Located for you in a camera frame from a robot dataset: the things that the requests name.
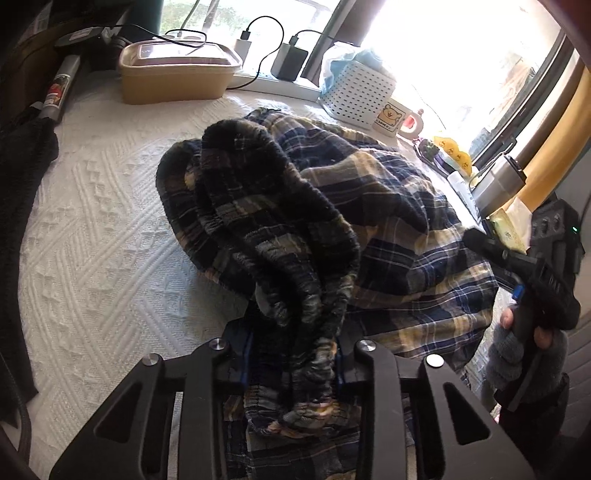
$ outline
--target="brown food container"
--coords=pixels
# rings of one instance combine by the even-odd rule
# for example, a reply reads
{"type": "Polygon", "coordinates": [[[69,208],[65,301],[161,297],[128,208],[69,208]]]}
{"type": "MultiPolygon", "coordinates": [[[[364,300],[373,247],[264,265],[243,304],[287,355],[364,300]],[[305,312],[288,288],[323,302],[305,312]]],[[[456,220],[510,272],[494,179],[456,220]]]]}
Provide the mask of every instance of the brown food container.
{"type": "Polygon", "coordinates": [[[145,105],[220,98],[241,68],[236,52],[217,43],[195,49],[163,40],[133,43],[119,57],[123,101],[145,105]]]}

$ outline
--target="black metal bracket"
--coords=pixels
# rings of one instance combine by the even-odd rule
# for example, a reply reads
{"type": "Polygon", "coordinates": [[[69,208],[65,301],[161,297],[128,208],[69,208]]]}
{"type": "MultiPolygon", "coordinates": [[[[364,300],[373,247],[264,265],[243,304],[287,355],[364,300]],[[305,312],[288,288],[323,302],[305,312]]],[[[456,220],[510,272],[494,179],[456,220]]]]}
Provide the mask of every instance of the black metal bracket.
{"type": "MultiPolygon", "coordinates": [[[[50,480],[165,480],[180,391],[178,480],[225,478],[218,396],[244,392],[252,337],[244,317],[191,355],[143,357],[64,451],[50,480]]],[[[346,322],[337,383],[341,395],[363,398],[359,480],[406,479],[403,394],[413,409],[419,480],[534,479],[519,450],[439,355],[397,357],[346,322]]]]}

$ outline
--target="yellow curtain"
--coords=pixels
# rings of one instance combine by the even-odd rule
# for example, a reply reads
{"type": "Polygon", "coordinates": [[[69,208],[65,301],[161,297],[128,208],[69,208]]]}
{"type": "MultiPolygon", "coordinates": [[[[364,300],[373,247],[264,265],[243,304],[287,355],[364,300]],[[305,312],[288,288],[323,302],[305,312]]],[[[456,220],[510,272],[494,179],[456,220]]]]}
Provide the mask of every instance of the yellow curtain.
{"type": "Polygon", "coordinates": [[[579,87],[564,115],[538,153],[524,168],[527,181],[517,196],[527,205],[530,212],[538,208],[557,187],[589,137],[591,137],[591,72],[584,69],[579,87]]]}

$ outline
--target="bed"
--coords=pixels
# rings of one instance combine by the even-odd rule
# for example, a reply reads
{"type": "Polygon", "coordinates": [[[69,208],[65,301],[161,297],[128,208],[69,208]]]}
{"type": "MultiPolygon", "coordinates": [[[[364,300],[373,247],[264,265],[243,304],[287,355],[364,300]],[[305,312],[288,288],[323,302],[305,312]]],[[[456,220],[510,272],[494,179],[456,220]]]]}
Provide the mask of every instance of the bed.
{"type": "MultiPolygon", "coordinates": [[[[21,317],[40,392],[29,404],[31,467],[41,479],[144,354],[185,355],[242,315],[246,301],[198,274],[180,248],[154,176],[175,141],[259,106],[334,122],[314,103],[267,94],[132,106],[121,102],[113,73],[78,85],[56,128],[60,154],[37,192],[21,247],[21,317]]],[[[399,146],[415,158],[408,144],[399,146]]],[[[421,168],[472,226],[444,179],[421,168]]],[[[172,450],[177,434],[178,411],[172,450]]]]}

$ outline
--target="plaid fabric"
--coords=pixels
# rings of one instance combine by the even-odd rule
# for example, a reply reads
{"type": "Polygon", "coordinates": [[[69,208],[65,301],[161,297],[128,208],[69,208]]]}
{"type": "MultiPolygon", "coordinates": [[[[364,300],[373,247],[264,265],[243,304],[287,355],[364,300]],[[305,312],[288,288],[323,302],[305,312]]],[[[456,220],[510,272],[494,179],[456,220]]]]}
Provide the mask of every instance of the plaid fabric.
{"type": "Polygon", "coordinates": [[[437,352],[457,371],[490,324],[496,282],[489,265],[463,246],[463,228],[445,196],[395,149],[365,134],[257,109],[210,127],[203,142],[175,144],[158,168],[157,187],[195,265],[247,297],[258,283],[272,304],[275,323],[261,319],[248,392],[224,409],[231,478],[275,478],[273,466],[289,466],[282,475],[294,478],[347,478],[338,475],[354,468],[359,408],[334,400],[326,368],[347,297],[345,315],[367,336],[404,356],[437,352]],[[324,221],[318,215],[328,215],[330,235],[312,234],[324,221]],[[275,231],[297,239],[278,241],[275,231]],[[361,252],[352,292],[350,231],[361,252]],[[257,248],[264,242],[272,245],[257,248]],[[333,265],[333,281],[324,280],[330,265],[317,251],[348,259],[333,265]],[[311,278],[300,285],[304,273],[311,278]],[[289,282],[291,297],[281,287],[289,282]],[[314,331],[294,348],[304,318],[313,319],[314,331]],[[314,432],[322,439],[293,444],[314,432]]]}

